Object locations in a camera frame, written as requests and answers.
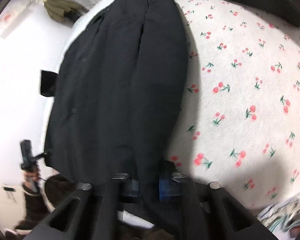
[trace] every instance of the person's hand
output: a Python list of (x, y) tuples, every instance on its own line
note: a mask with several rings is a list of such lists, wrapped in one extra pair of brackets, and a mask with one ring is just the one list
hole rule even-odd
[(25, 186), (31, 189), (31, 180), (38, 182), (40, 178), (40, 169), (38, 168), (37, 165), (34, 167), (34, 172), (29, 172), (29, 171), (23, 171), (23, 175), (25, 177)]

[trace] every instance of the cherry print fabric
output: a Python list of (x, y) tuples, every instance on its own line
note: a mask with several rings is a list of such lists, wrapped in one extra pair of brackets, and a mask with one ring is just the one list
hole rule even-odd
[(166, 158), (247, 208), (300, 191), (300, 30), (224, 0), (175, 0), (189, 66)]

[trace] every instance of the red cherry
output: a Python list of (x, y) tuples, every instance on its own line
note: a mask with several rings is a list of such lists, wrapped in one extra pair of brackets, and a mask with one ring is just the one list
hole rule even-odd
[(197, 155), (197, 157), (198, 157), (198, 159), (203, 159), (204, 158), (204, 154), (203, 153), (198, 153), (198, 155)]
[(238, 160), (238, 161), (235, 163), (235, 166), (236, 166), (236, 167), (240, 167), (241, 163), (242, 163), (242, 161), (241, 161), (241, 160)]
[(196, 165), (198, 165), (198, 166), (199, 166), (199, 165), (201, 164), (201, 160), (200, 160), (200, 159), (198, 159), (198, 158), (197, 158), (197, 159), (195, 159), (195, 160), (194, 160), (194, 164), (196, 164)]
[(246, 155), (247, 155), (247, 153), (245, 151), (240, 152), (240, 158), (244, 158)]
[(251, 112), (255, 112), (256, 111), (256, 106), (250, 106), (250, 110), (251, 110)]

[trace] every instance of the green leaf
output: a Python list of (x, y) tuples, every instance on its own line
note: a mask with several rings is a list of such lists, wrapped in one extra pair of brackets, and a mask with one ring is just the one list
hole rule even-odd
[(190, 126), (190, 128), (188, 129), (188, 131), (193, 131), (194, 125)]

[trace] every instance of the black garment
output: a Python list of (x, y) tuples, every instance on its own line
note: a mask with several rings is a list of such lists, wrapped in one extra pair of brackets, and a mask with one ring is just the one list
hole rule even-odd
[[(263, 8), (269, 1), (255, 5)], [(288, 0), (280, 3), (285, 15), (295, 12)], [(159, 203), (158, 178), (187, 59), (173, 0), (115, 0), (65, 54), (47, 128), (45, 150), (52, 154), (46, 164), (69, 180), (94, 185), (115, 172), (134, 174), (136, 167), (145, 207), (159, 227), (175, 233), (178, 213)]]

